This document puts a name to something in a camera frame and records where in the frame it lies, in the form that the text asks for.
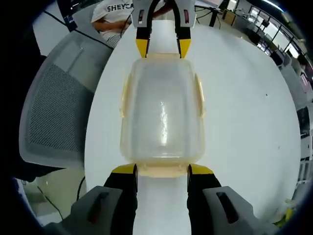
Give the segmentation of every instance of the wall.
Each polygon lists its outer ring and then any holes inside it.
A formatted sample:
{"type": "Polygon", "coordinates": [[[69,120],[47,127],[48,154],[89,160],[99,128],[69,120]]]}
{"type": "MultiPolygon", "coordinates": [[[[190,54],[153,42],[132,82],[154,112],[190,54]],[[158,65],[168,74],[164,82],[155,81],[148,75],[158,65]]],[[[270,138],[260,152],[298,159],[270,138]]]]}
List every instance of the wall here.
{"type": "MultiPolygon", "coordinates": [[[[53,2],[46,9],[58,19],[63,21],[57,2],[53,2]]],[[[41,55],[48,56],[52,49],[67,35],[66,26],[57,22],[49,15],[42,13],[33,23],[34,33],[41,55]]]]}
{"type": "Polygon", "coordinates": [[[239,0],[237,8],[243,9],[243,11],[248,14],[251,6],[252,4],[250,2],[247,2],[246,0],[239,0]]]}

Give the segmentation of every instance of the ceiling light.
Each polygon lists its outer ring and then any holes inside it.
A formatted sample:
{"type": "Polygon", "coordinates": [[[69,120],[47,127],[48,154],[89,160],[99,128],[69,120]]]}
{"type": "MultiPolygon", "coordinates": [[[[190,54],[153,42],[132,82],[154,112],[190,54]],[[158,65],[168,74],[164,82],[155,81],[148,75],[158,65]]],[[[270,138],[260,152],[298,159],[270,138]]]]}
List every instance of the ceiling light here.
{"type": "Polygon", "coordinates": [[[280,10],[281,12],[284,12],[282,8],[280,8],[276,4],[272,3],[271,1],[269,1],[269,0],[262,0],[262,1],[264,1],[264,2],[268,3],[269,5],[275,7],[276,9],[280,10]]]}

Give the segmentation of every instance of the person's arm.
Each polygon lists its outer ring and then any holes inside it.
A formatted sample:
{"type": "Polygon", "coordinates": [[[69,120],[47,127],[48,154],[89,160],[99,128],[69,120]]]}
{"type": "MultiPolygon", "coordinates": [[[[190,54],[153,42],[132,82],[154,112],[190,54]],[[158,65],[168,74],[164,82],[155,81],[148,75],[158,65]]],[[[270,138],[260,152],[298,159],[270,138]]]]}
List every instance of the person's arm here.
{"type": "Polygon", "coordinates": [[[92,25],[96,30],[101,31],[101,32],[108,31],[111,29],[122,29],[123,27],[126,26],[125,20],[108,23],[108,22],[105,22],[104,19],[99,19],[93,22],[92,25]]]}
{"type": "Polygon", "coordinates": [[[169,12],[170,10],[172,10],[172,5],[171,5],[171,0],[167,0],[165,2],[165,5],[162,6],[158,11],[155,11],[153,13],[153,18],[159,17],[161,15],[164,15],[165,13],[169,12]]]}

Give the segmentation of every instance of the desk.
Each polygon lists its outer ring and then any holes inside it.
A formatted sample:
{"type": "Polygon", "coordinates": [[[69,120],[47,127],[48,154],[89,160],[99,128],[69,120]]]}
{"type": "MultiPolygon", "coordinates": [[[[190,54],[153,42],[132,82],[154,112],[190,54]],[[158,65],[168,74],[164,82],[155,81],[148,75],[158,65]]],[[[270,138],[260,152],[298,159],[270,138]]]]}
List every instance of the desk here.
{"type": "MultiPolygon", "coordinates": [[[[178,53],[173,21],[153,21],[149,53],[178,53]]],[[[129,27],[100,78],[90,110],[86,146],[87,190],[103,185],[127,161],[120,153],[123,83],[140,58],[136,30],[129,27]]],[[[205,154],[211,168],[269,219],[291,198],[300,162],[300,131],[288,87],[271,58],[222,30],[197,24],[186,59],[202,80],[206,114],[205,154]]],[[[134,234],[191,234],[187,176],[138,177],[134,234]]]]}
{"type": "Polygon", "coordinates": [[[232,27],[240,32],[244,33],[245,29],[248,28],[252,23],[246,18],[236,15],[236,19],[233,22],[232,27]]]}

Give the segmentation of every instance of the white t-shirt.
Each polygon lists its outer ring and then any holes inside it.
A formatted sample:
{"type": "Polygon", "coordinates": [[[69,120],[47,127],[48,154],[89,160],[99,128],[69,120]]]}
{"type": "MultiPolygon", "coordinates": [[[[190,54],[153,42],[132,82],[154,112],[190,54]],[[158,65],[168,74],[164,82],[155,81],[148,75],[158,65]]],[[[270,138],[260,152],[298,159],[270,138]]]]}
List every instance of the white t-shirt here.
{"type": "MultiPolygon", "coordinates": [[[[108,23],[126,20],[133,8],[133,0],[103,0],[94,9],[91,22],[93,23],[101,18],[108,23]]],[[[113,29],[100,32],[100,34],[108,40],[110,37],[120,34],[120,32],[120,29],[113,29]]]]}

